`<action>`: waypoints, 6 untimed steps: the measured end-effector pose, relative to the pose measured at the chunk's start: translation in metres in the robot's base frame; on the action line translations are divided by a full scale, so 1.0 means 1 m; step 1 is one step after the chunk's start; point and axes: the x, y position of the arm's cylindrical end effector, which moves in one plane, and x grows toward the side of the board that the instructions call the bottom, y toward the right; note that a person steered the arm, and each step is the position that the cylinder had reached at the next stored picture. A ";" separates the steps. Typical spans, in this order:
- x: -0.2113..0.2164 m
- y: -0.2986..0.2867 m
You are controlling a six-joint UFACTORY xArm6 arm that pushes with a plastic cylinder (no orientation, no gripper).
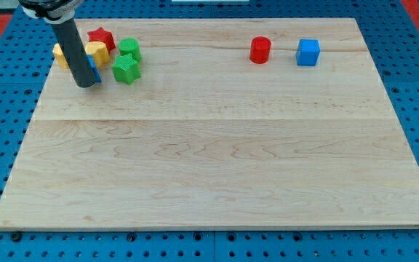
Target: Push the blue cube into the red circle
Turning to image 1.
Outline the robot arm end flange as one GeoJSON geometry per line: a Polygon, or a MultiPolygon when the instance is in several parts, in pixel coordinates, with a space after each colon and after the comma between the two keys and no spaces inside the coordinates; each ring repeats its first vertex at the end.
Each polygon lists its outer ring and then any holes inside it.
{"type": "Polygon", "coordinates": [[[74,18],[75,9],[83,2],[84,0],[19,0],[27,16],[44,19],[50,24],[61,24],[74,18]]]}

